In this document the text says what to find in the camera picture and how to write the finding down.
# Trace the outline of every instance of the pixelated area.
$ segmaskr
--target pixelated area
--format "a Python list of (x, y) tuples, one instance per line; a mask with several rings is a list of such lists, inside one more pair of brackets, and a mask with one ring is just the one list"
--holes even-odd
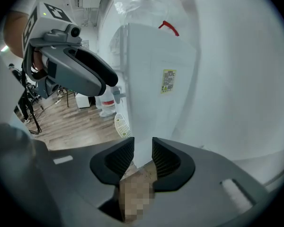
[(119, 205), (125, 223), (142, 219), (154, 199), (152, 184), (157, 180), (156, 166), (150, 162), (137, 171), (131, 165), (120, 181)]

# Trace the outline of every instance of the red handle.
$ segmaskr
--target red handle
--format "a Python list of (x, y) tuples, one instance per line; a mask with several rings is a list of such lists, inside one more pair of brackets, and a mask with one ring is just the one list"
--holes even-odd
[(174, 33), (175, 33), (175, 35), (176, 36), (179, 36), (179, 33), (178, 33), (178, 31), (169, 23), (169, 22), (167, 22), (167, 21), (163, 21), (163, 24), (161, 24), (160, 26), (159, 26), (159, 28), (162, 28), (163, 26), (167, 26), (168, 28), (170, 28), (172, 31), (174, 31)]

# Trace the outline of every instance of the white bottle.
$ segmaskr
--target white bottle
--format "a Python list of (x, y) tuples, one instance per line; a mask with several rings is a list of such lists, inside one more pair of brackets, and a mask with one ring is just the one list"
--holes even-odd
[(106, 90), (103, 95), (99, 96), (102, 105), (102, 111), (100, 117), (108, 117), (115, 114), (115, 101), (110, 86), (106, 86)]

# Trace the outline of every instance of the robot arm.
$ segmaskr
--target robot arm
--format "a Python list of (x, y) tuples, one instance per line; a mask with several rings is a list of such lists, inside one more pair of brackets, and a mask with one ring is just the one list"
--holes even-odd
[[(40, 2), (22, 36), (23, 67), (36, 81), (36, 93), (47, 98), (60, 86), (86, 96), (99, 96), (106, 85), (115, 86), (116, 73), (93, 52), (81, 47), (80, 28), (66, 13)], [(46, 58), (44, 69), (33, 73), (32, 54), (38, 48)]]

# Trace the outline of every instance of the yellow label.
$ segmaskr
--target yellow label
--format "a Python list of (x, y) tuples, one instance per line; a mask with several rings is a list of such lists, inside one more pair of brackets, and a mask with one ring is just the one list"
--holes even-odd
[(169, 93), (174, 88), (176, 70), (163, 70), (161, 93)]

